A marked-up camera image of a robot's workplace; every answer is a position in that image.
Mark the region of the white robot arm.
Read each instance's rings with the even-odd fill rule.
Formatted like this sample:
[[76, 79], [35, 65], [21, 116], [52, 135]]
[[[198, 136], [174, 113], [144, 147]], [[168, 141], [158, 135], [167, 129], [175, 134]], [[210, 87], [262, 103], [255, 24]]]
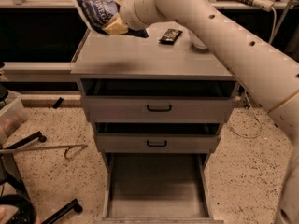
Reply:
[[299, 64], [208, 0], [115, 0], [133, 30], [175, 21], [191, 30], [293, 144], [275, 224], [299, 224]]

